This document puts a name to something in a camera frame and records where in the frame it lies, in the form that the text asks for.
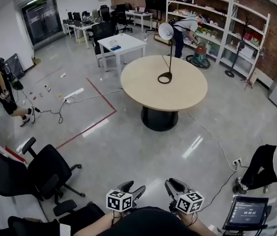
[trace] sneaker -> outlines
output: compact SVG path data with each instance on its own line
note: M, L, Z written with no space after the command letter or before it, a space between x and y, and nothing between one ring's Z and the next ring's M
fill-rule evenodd
M240 188L241 188L243 191L246 192L249 188L248 188L246 185L242 184L242 183L241 183L241 180L242 180L242 177L237 177L237 183L239 184Z
M20 127L23 127L26 122L29 122L29 120L30 120L29 116L26 116L25 120L22 119L22 123L21 123Z
M270 189L270 187L271 187L271 185L270 185L270 184L269 184L269 185L264 186L264 188L263 188L263 193L265 194L266 192L268 192L268 190Z
M31 123L34 123L35 122L35 109L34 107L31 107L31 113L30 113L30 120L31 120Z

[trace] glass door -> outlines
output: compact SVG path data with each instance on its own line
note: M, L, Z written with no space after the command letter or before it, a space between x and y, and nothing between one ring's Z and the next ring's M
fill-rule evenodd
M33 45L62 31L55 0L43 0L25 7L23 14Z

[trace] white desk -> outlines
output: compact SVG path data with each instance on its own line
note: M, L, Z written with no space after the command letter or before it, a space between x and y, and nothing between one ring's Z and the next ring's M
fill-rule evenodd
M134 25L136 25L135 17L140 17L140 25L141 25L142 32L144 32L144 20L143 20L143 18L144 17L150 17L150 29L152 29L153 13L139 14L139 13L135 13L135 12L126 11L125 14L128 15L128 16L133 16L134 17Z
M121 46L121 48L117 49L115 51L112 51L110 43L109 43L112 40L118 41L118 44L119 44L119 46ZM107 69L107 63L106 63L106 58L105 58L105 53L104 53L104 47L106 47L108 50L110 50L115 55L119 80L120 80L120 76L121 76L121 72L122 72L121 71L121 61L120 61L120 56L121 55L123 55L125 53L129 53L131 51L141 49L142 57L145 56L146 42L141 41L137 38L131 37L131 36L129 36L127 34L124 34L124 33L98 40L98 43L99 43L99 46L100 46L100 51L101 51L101 55L102 55L103 63L104 63L104 68L105 68L106 72L108 71L108 69Z
M78 41L78 35L77 35L77 33L76 33L76 30L81 30L81 31L83 31L83 35L84 35L86 47L89 49L89 43L88 43L87 36L86 36L86 30L92 28L92 26L94 26L94 25L96 25L96 24L98 24L98 23L94 23L94 24L91 24L91 25L89 25L89 26L83 26L83 27L77 27L77 26L67 25L67 24L63 24L63 26L64 26L65 34L66 34L66 27L68 27L68 28L69 28L69 27L73 28L74 34L75 34L75 40L76 40L77 43L78 43L79 41Z

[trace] shoe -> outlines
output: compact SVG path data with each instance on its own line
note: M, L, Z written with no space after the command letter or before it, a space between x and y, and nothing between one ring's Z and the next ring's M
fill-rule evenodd
M31 113L30 113L30 120L31 120L31 123L34 123L35 122L35 109L34 107L31 107Z
M247 190L249 189L246 185L241 183L242 177L237 177L236 184L239 187L239 192L241 194L246 194Z
M26 116L25 120L22 119L22 123L21 123L20 127L23 127L26 122L29 122L29 120L30 120L29 116Z
M266 192L268 192L268 190L270 189L270 187L271 187L271 184L264 186L264 188L263 188L263 193L265 194Z

